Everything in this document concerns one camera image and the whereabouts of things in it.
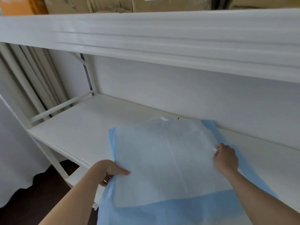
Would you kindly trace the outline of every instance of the white shelf surface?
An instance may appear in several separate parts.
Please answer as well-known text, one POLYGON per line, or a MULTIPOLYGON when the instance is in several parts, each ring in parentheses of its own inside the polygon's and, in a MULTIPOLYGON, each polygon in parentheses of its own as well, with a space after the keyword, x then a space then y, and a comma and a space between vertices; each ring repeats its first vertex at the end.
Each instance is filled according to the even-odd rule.
MULTIPOLYGON (((67 179, 71 185, 75 185, 95 162, 112 158, 108 138, 110 128, 143 123, 161 116, 178 118, 166 112, 96 94, 33 127, 29 132, 81 166, 67 179)), ((300 186, 300 151, 229 130, 219 130, 229 142, 238 146, 279 198, 300 211, 300 200, 295 198, 300 186)), ((102 192, 101 187, 96 203, 102 192)))
MULTIPOLYGON (((74 186, 78 183, 78 181, 84 176, 84 174, 88 171, 88 168, 85 167, 85 166, 80 166, 77 170, 75 170, 75 172, 73 174, 71 174, 67 179, 66 181, 74 186)), ((96 196, 95 196, 95 200, 94 202, 96 204, 98 204, 100 202, 100 199, 101 199, 101 196, 102 196, 102 193, 104 191, 105 187, 99 185, 98 186, 98 189, 97 189, 97 192, 96 192, 96 196)))
POLYGON ((0 18, 0 42, 300 83, 300 9, 0 18))
POLYGON ((80 166, 112 159, 108 130, 147 122, 152 118, 178 118, 110 96, 96 94, 31 128, 30 134, 80 166))

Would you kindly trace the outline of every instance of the person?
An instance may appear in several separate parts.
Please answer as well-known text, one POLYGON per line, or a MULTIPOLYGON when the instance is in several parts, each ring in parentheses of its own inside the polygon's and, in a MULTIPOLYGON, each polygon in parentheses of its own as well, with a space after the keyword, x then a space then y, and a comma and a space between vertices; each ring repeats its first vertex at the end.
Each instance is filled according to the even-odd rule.
MULTIPOLYGON (((253 225, 300 224, 300 213, 258 188, 238 172, 238 158, 233 148, 219 144, 213 160, 217 170, 230 182, 253 225)), ((129 173, 110 160, 95 163, 40 225, 86 225, 98 184, 106 186, 113 175, 129 173)))

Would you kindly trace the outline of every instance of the white curtain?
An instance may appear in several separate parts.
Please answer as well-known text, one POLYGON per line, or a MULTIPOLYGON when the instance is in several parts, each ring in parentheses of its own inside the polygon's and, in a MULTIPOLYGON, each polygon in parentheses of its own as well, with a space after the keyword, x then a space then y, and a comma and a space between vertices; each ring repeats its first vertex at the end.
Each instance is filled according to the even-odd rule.
MULTIPOLYGON (((0 43, 0 51, 0 93, 9 94, 27 119, 68 100, 47 49, 0 43)), ((2 101, 0 140, 2 207, 16 190, 32 185, 50 162, 2 101)))

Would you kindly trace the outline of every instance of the blue plastic sheet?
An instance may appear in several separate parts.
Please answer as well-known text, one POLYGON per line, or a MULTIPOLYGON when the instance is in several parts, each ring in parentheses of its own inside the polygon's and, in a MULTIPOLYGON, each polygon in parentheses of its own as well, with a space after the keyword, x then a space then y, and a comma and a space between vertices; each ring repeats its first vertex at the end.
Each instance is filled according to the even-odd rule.
MULTIPOLYGON (((245 212, 215 169, 219 143, 229 144, 211 120, 151 121, 109 131, 115 162, 130 170, 108 183, 98 225, 226 224, 245 212)), ((240 172, 276 197, 236 150, 240 172)))

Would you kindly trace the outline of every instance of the person's left hand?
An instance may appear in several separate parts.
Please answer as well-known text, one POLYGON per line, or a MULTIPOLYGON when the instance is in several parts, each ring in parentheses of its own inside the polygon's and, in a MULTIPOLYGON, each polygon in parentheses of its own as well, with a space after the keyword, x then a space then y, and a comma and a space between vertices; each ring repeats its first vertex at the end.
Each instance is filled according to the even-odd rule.
POLYGON ((128 175, 130 171, 125 170, 124 168, 119 167, 111 160, 102 160, 100 161, 106 170, 106 175, 102 181, 100 181, 100 185, 106 187, 107 183, 114 175, 128 175))

